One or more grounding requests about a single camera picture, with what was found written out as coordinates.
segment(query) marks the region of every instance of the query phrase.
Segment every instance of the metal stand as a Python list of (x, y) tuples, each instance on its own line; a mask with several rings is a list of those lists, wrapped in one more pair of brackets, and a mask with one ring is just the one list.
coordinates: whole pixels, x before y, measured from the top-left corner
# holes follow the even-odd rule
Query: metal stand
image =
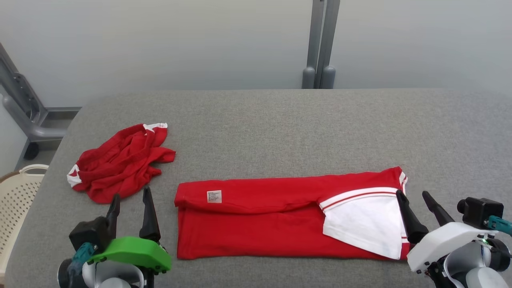
[(333, 89), (336, 69), (329, 65), (340, 0), (313, 0), (302, 89)]
[(0, 85), (7, 92), (2, 99), (5, 109), (29, 141), (57, 140), (64, 137), (66, 129), (41, 126), (48, 116), (48, 110), (42, 105), (25, 76), (18, 72), (2, 44), (0, 44)]

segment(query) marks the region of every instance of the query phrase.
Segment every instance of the care tag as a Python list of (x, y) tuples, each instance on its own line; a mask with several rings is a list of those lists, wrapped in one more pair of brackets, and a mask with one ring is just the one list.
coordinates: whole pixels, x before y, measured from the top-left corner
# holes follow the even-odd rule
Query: care tag
[(208, 191), (208, 203), (222, 203), (222, 190)]

